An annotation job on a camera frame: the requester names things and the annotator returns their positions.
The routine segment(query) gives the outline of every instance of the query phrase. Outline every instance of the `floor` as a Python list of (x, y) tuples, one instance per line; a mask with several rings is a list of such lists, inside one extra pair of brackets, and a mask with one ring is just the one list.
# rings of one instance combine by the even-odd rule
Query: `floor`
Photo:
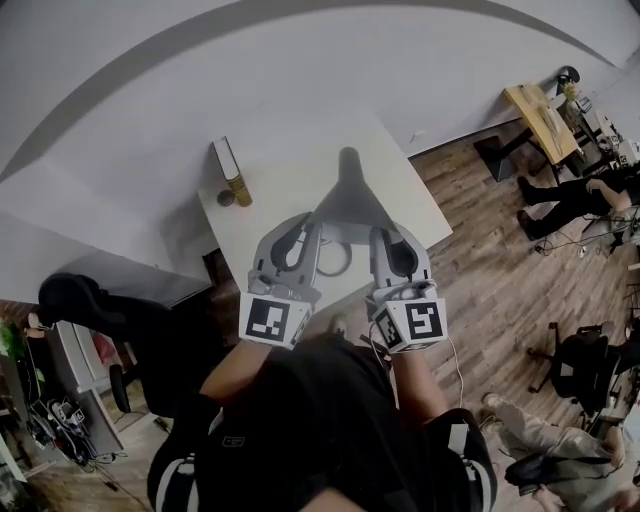
[[(509, 140), (520, 129), (514, 123), (481, 136), (497, 133)], [(566, 336), (580, 325), (612, 320), (616, 323), (614, 340), (621, 342), (628, 314), (626, 268), (637, 262), (637, 252), (633, 247), (622, 247), (607, 258), (593, 246), (584, 259), (578, 258), (574, 245), (558, 248), (549, 256), (535, 252), (515, 220), (515, 212), (524, 206), (516, 180), (496, 183), (473, 149), (473, 140), (470, 137), (412, 159), (453, 228), (453, 234), (432, 247), (429, 256), (439, 295), (447, 301), (449, 332), (464, 376), (463, 404), (477, 413), (482, 396), (495, 391), (553, 423), (572, 424), (578, 418), (578, 406), (558, 398), (550, 386), (538, 395), (527, 391), (530, 384), (542, 379), (547, 367), (528, 358), (526, 349), (551, 347), (550, 321), (558, 322)], [(521, 173), (541, 163), (540, 156), (528, 150), (519, 150), (513, 160)], [(548, 168), (532, 181), (539, 186), (553, 183)], [(541, 208), (529, 211), (535, 217)], [(584, 225), (586, 221), (575, 221), (563, 232), (575, 239)], [(567, 239), (557, 235), (551, 241), (560, 245)], [(238, 290), (224, 265), (219, 271), (223, 284), (211, 300), (221, 328), (231, 340)], [(307, 334), (321, 331), (338, 310), (348, 315), (353, 338), (366, 334), (361, 295), (355, 293), (317, 315)], [(442, 342), (425, 357), (449, 403), (457, 405), (460, 380), (451, 345)], [(128, 450), (128, 458), (106, 468), (142, 500), (146, 500), (150, 460), (164, 437), (158, 429), (148, 428)], [(500, 453), (497, 439), (488, 439), (488, 444), (496, 472), (503, 475), (510, 459)], [(141, 508), (124, 492), (114, 493), (104, 486), (100, 475), (83, 474), (75, 468), (50, 469), (34, 478), (34, 484), (45, 490), (59, 510)], [(518, 510), (540, 510), (531, 498), (520, 500), (516, 490), (501, 479), (496, 512), (514, 510), (516, 502)]]

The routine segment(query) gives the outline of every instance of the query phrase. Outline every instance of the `white table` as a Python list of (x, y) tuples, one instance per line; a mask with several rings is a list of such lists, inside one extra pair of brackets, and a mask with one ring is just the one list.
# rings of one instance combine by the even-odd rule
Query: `white table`
[[(211, 168), (199, 190), (200, 200), (240, 290), (262, 237), (282, 221), (313, 211), (338, 179), (338, 154), (354, 147), (365, 180), (390, 217), (407, 228), (425, 248), (451, 234), (451, 228), (424, 183), (398, 145), (370, 114), (350, 114), (319, 121), (262, 123), (227, 133), (229, 144), (253, 204), (220, 206), (227, 188), (222, 173)], [(321, 250), (319, 267), (339, 268), (344, 254), (330, 244)], [(369, 247), (354, 246), (353, 261), (339, 277), (317, 275), (322, 293), (316, 312), (373, 281)]]

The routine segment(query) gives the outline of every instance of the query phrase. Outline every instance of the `person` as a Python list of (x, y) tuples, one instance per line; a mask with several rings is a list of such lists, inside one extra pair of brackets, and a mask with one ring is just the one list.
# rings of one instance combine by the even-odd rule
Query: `person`
[[(498, 434), (508, 455), (516, 460), (532, 454), (567, 458), (555, 465), (558, 481), (533, 494), (545, 512), (640, 512), (640, 493), (633, 485), (638, 453), (622, 429), (611, 427), (600, 441), (577, 428), (550, 425), (498, 394), (489, 393), (483, 402), (492, 414), (483, 432)], [(585, 457), (605, 462), (576, 460)]]
[(518, 223), (530, 240), (539, 240), (582, 215), (608, 215), (640, 205), (640, 177), (636, 164), (625, 170), (605, 171), (597, 178), (565, 181), (557, 187), (537, 188), (520, 176), (518, 186), (528, 205), (559, 201), (542, 219), (520, 210)]
[(346, 332), (339, 317), (292, 351), (240, 341), (155, 455), (155, 510), (490, 510), (484, 438), (424, 354), (391, 356), (397, 409), (386, 360)]

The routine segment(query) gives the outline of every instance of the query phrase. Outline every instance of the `black shoe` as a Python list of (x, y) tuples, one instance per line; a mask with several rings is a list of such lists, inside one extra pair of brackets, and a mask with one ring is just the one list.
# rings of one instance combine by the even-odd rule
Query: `black shoe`
[(525, 212), (524, 210), (520, 210), (518, 212), (517, 218), (518, 224), (520, 224), (520, 227), (526, 233), (529, 240), (535, 242), (538, 237), (531, 232), (531, 225), (533, 224), (533, 220), (531, 220), (531, 217), (529, 217), (527, 212)]
[(524, 176), (518, 176), (518, 186), (520, 187), (520, 191), (522, 192), (522, 197), (524, 198), (524, 202), (529, 206), (534, 204), (538, 204), (536, 201), (535, 193), (536, 187), (534, 187), (527, 178)]

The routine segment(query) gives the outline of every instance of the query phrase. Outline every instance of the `person sitting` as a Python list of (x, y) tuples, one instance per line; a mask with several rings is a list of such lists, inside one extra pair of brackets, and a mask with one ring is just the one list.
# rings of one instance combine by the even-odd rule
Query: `person sitting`
[[(493, 419), (485, 421), (482, 431), (498, 434), (509, 456), (516, 460), (532, 454), (566, 458), (555, 465), (558, 480), (532, 495), (545, 512), (640, 511), (640, 492), (633, 485), (638, 454), (622, 429), (610, 428), (601, 441), (584, 430), (551, 425), (496, 393), (486, 395), (483, 402)], [(610, 462), (576, 460), (591, 457)]]
[(520, 176), (518, 186), (528, 205), (559, 201), (542, 219), (533, 220), (520, 210), (518, 223), (530, 240), (539, 240), (582, 215), (603, 216), (640, 205), (640, 165), (605, 171), (597, 178), (565, 181), (557, 187), (538, 188)]

